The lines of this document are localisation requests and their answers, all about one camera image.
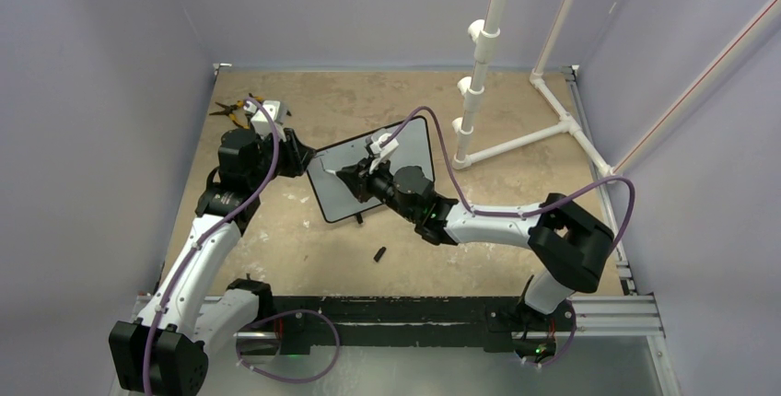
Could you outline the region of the black framed whiteboard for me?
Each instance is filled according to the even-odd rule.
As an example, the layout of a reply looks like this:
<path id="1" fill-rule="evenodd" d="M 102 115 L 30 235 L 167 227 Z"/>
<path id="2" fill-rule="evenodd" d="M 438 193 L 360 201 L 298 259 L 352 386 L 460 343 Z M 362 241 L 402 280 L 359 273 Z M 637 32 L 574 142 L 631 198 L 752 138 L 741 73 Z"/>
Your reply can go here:
<path id="1" fill-rule="evenodd" d="M 370 141 L 394 133 L 400 125 L 399 122 L 390 123 L 316 151 L 307 167 L 307 174 L 326 222 L 334 224 L 382 205 L 382 201 L 375 197 L 358 201 L 337 173 L 359 165 L 361 169 L 358 172 L 368 174 L 369 166 L 376 159 L 368 150 Z M 375 168 L 370 176 L 392 180 L 399 169 L 415 166 L 428 180 L 434 181 L 436 175 L 428 132 L 428 120 L 421 115 L 413 117 L 395 137 L 398 147 L 386 164 Z"/>

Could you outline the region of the black marker cap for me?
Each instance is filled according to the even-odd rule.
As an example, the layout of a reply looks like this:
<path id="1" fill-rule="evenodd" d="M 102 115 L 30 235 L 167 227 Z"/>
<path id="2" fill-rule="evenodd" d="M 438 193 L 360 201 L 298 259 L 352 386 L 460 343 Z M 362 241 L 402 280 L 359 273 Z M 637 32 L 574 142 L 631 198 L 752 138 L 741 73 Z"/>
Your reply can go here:
<path id="1" fill-rule="evenodd" d="M 382 259 L 383 255 L 386 253 L 386 251 L 387 251 L 386 247 L 380 247 L 376 252 L 376 254 L 374 255 L 373 261 L 379 262 Z"/>

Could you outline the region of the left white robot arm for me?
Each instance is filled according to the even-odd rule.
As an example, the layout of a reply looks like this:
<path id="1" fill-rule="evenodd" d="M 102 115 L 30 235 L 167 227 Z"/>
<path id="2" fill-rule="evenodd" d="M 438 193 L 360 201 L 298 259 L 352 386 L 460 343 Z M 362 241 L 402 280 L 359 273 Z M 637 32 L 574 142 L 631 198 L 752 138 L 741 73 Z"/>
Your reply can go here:
<path id="1" fill-rule="evenodd" d="M 236 279 L 216 308 L 201 307 L 260 206 L 257 191 L 278 176 L 303 175 L 315 153 L 291 128 L 277 134 L 252 129 L 223 134 L 219 164 L 207 176 L 180 256 L 137 317 L 118 321 L 111 330 L 111 356 L 122 389 L 195 395 L 204 385 L 211 355 L 235 332 L 272 324 L 274 299 L 262 281 Z"/>

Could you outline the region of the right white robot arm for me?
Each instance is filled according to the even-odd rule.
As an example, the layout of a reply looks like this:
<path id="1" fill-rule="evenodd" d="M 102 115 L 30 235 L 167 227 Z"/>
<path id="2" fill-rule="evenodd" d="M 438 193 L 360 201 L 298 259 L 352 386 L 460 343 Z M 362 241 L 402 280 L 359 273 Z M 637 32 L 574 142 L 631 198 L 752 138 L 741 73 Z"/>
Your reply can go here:
<path id="1" fill-rule="evenodd" d="M 417 166 L 370 169 L 363 159 L 333 174 L 358 202 L 379 201 L 430 244 L 491 243 L 533 252 L 543 270 L 517 304 L 519 321 L 531 329 L 542 327 L 573 294 L 596 292 L 612 254 L 612 230 L 561 193 L 540 204 L 469 206 L 437 193 Z"/>

